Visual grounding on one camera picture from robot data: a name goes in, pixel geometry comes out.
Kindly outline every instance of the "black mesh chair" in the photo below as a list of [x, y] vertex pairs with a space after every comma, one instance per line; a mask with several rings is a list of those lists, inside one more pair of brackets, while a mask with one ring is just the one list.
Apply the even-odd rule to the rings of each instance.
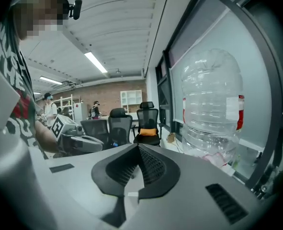
[[133, 118], [126, 115], [124, 108], [113, 109], [108, 117], [109, 139], [112, 147], [130, 143], [130, 130]]
[[106, 119], [91, 119], [80, 122], [85, 135], [95, 137], [104, 143], [103, 150], [110, 148], [109, 133]]
[[136, 138], [134, 139], [134, 143], [143, 143], [143, 144], [149, 144], [153, 146], [157, 146], [160, 144], [161, 139], [161, 125], [160, 126], [160, 136], [158, 135], [158, 129], [157, 129], [157, 118], [158, 118], [158, 109], [154, 109], [153, 102], [142, 102], [140, 104], [140, 109], [137, 110], [137, 116], [138, 116], [138, 133], [140, 133], [141, 128], [145, 129], [156, 129], [156, 135], [155, 136], [142, 136], [138, 134]]

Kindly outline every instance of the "metal rack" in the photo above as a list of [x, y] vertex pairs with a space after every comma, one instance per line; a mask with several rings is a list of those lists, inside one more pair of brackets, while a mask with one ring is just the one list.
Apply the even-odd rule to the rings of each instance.
[[73, 104], [75, 103], [74, 100], [77, 100], [77, 102], [79, 103], [80, 102], [80, 96], [79, 97], [73, 97], [73, 95], [71, 95], [70, 97], [66, 97], [66, 98], [63, 98], [61, 96], [59, 100], [53, 100], [53, 102], [54, 103], [60, 103], [60, 106], [58, 106], [58, 107], [60, 107], [61, 110], [63, 110], [65, 107], [69, 107], [72, 111], [72, 119], [73, 119], [73, 121], [75, 121], [74, 108], [73, 108]]

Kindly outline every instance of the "plastic water bottle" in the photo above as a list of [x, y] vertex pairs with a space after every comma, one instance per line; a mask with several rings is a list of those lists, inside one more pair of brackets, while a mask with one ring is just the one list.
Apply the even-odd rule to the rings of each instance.
[[222, 167], [234, 157], [243, 125], [238, 63], [224, 50], [204, 51], [187, 59], [181, 79], [184, 153]]

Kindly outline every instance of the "fluorescent light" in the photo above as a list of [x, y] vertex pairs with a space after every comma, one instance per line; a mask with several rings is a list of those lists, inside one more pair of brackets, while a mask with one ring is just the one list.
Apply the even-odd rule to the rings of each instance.
[[91, 53], [86, 53], [85, 56], [99, 69], [102, 73], [107, 73], [107, 70], [102, 66], [102, 64], [97, 60], [97, 58]]
[[48, 82], [52, 82], [52, 83], [55, 83], [55, 84], [62, 85], [61, 82], [58, 82], [58, 81], [55, 81], [55, 80], [52, 80], [52, 79], [48, 79], [48, 78], [45, 78], [45, 77], [40, 77], [40, 79], [48, 81]]

